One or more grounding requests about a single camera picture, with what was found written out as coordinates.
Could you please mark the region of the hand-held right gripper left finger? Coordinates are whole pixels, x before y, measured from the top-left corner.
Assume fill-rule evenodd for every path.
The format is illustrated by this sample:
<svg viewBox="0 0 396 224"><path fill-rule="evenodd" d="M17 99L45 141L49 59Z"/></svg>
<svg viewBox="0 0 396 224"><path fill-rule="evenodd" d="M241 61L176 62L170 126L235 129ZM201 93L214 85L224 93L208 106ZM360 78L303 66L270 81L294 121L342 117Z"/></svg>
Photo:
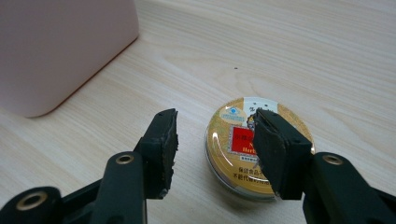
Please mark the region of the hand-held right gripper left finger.
<svg viewBox="0 0 396 224"><path fill-rule="evenodd" d="M177 111L166 109L154 116L135 148L143 158L147 199L161 200L171 188L177 147Z"/></svg>

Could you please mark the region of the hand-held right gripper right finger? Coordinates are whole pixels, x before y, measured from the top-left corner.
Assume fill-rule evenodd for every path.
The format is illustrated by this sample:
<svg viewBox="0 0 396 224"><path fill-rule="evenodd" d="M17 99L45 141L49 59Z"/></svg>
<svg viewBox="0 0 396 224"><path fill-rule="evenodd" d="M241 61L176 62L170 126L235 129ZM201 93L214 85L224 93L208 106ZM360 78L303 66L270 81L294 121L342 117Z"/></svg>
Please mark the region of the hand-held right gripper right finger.
<svg viewBox="0 0 396 224"><path fill-rule="evenodd" d="M283 200L300 200L312 143L273 111L257 109L253 120L252 143L273 192Z"/></svg>

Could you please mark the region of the round gold tin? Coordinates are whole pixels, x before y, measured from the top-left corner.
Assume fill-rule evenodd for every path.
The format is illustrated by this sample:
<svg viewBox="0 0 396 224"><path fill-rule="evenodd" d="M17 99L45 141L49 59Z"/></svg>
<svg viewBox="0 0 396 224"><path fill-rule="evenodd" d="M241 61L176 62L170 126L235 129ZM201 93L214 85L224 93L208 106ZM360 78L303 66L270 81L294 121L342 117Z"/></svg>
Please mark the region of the round gold tin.
<svg viewBox="0 0 396 224"><path fill-rule="evenodd" d="M266 201L275 194L252 144L252 115L259 108L276 112L308 140L313 139L304 122L284 105L261 97L242 97L221 106L212 116L205 133L205 153L223 186L250 200Z"/></svg>

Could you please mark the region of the pink plastic storage box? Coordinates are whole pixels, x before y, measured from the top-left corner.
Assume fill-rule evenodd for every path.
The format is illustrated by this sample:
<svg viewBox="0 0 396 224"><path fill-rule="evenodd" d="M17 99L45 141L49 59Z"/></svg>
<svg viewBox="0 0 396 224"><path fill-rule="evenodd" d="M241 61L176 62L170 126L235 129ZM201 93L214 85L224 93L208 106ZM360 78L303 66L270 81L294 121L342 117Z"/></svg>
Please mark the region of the pink plastic storage box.
<svg viewBox="0 0 396 224"><path fill-rule="evenodd" d="M49 113L138 32L134 0L0 0L0 107Z"/></svg>

